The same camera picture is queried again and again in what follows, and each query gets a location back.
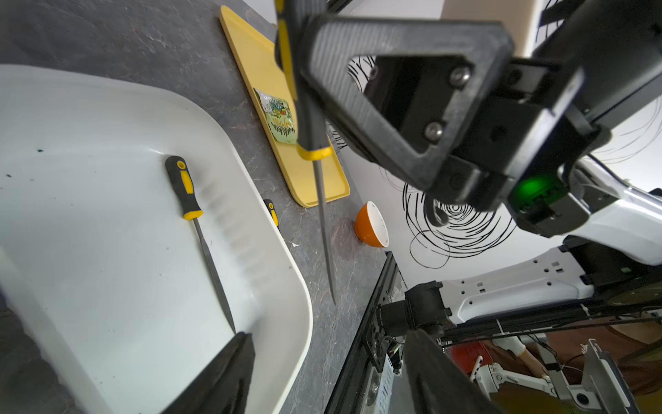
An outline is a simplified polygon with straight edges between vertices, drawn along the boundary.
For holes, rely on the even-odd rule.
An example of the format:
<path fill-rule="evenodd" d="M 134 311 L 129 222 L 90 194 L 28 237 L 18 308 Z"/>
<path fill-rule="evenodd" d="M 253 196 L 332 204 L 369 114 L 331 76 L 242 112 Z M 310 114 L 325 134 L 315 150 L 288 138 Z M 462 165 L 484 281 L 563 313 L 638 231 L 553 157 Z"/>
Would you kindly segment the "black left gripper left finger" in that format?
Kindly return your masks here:
<path fill-rule="evenodd" d="M 163 413 L 244 413 L 255 350 L 250 333 L 237 333 Z"/>

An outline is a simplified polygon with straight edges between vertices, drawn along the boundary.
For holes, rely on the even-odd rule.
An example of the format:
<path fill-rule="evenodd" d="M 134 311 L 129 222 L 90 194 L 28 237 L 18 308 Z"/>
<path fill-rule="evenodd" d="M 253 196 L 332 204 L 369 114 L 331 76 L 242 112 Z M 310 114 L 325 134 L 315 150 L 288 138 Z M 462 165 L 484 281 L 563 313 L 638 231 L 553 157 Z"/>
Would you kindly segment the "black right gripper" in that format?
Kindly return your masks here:
<path fill-rule="evenodd" d="M 355 151 L 429 202 L 504 206 L 525 231 L 566 234 L 592 213 L 574 168 L 613 86 L 596 64 L 508 64 L 513 50 L 499 22 L 322 14 L 304 26 L 297 73 Z"/>

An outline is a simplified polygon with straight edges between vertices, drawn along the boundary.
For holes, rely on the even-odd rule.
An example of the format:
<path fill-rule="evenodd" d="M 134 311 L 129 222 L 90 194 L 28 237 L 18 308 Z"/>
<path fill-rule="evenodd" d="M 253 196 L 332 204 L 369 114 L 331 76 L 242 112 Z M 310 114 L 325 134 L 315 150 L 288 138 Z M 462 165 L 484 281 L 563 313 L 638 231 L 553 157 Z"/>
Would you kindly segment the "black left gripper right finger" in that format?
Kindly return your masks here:
<path fill-rule="evenodd" d="M 404 362 L 417 413 L 495 413 L 497 406 L 425 332 L 408 331 Z"/>

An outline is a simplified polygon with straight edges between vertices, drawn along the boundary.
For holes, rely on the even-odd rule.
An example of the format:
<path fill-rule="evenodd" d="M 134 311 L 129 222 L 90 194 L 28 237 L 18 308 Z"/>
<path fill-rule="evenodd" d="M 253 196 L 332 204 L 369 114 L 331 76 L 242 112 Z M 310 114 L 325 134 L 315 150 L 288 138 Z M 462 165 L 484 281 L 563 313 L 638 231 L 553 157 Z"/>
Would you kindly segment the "file tool top black-yellow handle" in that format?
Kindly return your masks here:
<path fill-rule="evenodd" d="M 329 291 L 336 301 L 336 279 L 331 248 L 329 226 L 326 217 L 326 194 L 322 172 L 322 161 L 333 150 L 326 135 L 325 119 L 317 100 L 304 82 L 303 35 L 312 18 L 325 10 L 324 1 L 276 1 L 277 44 L 279 65 L 294 101 L 298 123 L 298 153 L 312 163 L 317 192 L 321 234 L 326 260 Z"/>

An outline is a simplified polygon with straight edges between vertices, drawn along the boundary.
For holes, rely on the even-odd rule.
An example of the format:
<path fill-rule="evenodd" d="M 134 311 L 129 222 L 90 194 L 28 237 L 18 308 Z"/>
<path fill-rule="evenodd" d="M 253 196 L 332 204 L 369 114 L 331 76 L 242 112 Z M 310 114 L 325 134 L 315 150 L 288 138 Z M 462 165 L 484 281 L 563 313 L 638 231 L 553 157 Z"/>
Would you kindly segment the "file tool black-yellow handle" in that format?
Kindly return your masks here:
<path fill-rule="evenodd" d="M 165 159 L 165 170 L 167 171 L 172 189 L 179 200 L 182 209 L 182 218 L 193 223 L 203 254 L 205 266 L 210 274 L 211 283 L 215 294 L 217 295 L 219 305 L 226 317 L 230 329 L 236 333 L 229 300 L 222 286 L 221 278 L 217 272 L 212 253 L 210 252 L 209 245 L 203 235 L 199 222 L 200 217 L 203 215 L 203 210 L 196 197 L 195 186 L 191 178 L 188 163 L 180 156 L 170 155 Z"/>
<path fill-rule="evenodd" d="M 276 225 L 277 228 L 279 228 L 280 222 L 279 222 L 279 216 L 275 210 L 275 205 L 272 200 L 269 198 L 264 199 L 265 207 L 267 207 L 267 211 L 272 219 L 272 222 Z"/>
<path fill-rule="evenodd" d="M 326 135 L 325 119 L 317 100 L 304 82 L 303 35 L 312 18 L 325 10 L 324 1 L 276 1 L 277 44 L 279 65 L 294 101 L 298 123 L 298 153 L 312 163 L 317 192 L 321 234 L 326 260 L 329 291 L 336 301 L 336 279 L 331 248 L 329 226 L 326 217 L 326 194 L 322 172 L 322 161 L 333 150 Z"/>

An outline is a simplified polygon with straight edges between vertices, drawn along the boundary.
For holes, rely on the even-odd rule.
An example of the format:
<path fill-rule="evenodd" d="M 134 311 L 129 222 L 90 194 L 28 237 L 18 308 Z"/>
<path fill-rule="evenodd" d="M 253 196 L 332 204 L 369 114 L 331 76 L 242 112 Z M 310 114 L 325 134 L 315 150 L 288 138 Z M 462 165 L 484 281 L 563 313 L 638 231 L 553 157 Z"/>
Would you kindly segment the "white plastic storage box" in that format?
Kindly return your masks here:
<path fill-rule="evenodd" d="M 222 127 L 172 91 L 1 68 L 1 291 L 78 406 L 159 413 L 232 339 L 165 168 L 188 163 L 250 413 L 280 411 L 310 347 L 302 274 Z"/>

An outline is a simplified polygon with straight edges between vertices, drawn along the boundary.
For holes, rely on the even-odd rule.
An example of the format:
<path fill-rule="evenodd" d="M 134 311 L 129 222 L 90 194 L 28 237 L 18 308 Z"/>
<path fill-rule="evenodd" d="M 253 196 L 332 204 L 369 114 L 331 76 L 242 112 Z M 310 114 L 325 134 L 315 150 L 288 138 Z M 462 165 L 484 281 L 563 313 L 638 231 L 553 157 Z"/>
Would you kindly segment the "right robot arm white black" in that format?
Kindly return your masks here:
<path fill-rule="evenodd" d="M 564 241 L 504 269 L 412 287 L 381 305 L 385 336 L 420 329 L 460 342 L 551 331 L 659 307 L 661 193 L 591 154 L 661 91 L 658 1 L 565 1 L 530 58 L 500 22 L 342 17 L 324 1 L 279 1 L 277 58 L 298 113 L 300 155 L 350 147 L 423 194 L 430 239 L 445 207 L 505 207 Z"/>

